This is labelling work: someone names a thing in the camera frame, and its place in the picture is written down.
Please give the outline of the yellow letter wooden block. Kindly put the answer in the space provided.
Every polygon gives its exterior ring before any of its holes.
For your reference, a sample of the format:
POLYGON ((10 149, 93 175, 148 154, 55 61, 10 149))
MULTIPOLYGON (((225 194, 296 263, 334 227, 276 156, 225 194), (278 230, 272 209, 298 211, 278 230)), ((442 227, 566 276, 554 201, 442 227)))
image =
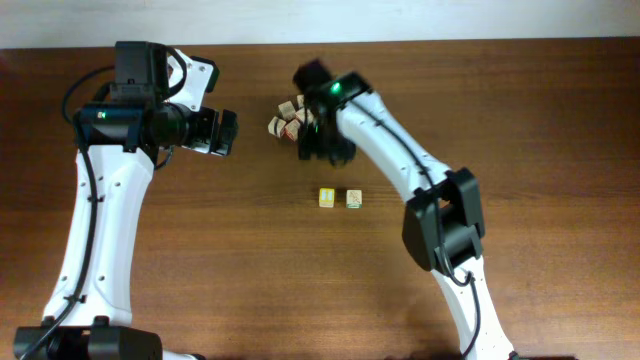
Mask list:
POLYGON ((320 188, 318 203, 321 208, 333 208, 335 204, 335 190, 333 188, 320 188))

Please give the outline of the teal sided picture block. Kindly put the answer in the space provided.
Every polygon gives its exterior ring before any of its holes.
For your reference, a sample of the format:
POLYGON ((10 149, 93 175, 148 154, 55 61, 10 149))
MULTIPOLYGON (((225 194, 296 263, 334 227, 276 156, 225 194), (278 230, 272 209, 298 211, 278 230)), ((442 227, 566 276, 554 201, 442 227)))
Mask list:
POLYGON ((349 189, 346 191, 346 207, 349 209, 361 208, 363 205, 362 191, 349 189))

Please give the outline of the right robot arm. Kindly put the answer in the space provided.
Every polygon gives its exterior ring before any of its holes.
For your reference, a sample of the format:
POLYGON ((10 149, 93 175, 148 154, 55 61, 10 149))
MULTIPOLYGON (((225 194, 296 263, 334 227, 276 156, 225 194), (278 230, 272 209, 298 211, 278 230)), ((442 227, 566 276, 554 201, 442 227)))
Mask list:
POLYGON ((462 358, 517 358, 486 284, 485 223, 475 176, 429 154, 358 73, 333 77, 314 63, 299 68, 293 82, 315 118, 301 130, 300 158, 342 166, 363 151, 390 181, 405 204, 404 246, 437 282, 462 358))

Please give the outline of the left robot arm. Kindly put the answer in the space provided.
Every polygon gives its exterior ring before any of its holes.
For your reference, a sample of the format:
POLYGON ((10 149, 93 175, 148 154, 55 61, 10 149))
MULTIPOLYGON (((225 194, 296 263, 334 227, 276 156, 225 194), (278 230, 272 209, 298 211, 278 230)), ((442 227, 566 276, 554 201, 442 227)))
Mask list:
POLYGON ((63 265, 39 325, 16 331, 18 359, 170 359, 132 325, 137 227, 154 174, 176 149, 225 157, 237 116, 204 105, 218 66, 144 41, 115 46, 114 75, 64 119, 75 133, 77 186, 63 265))

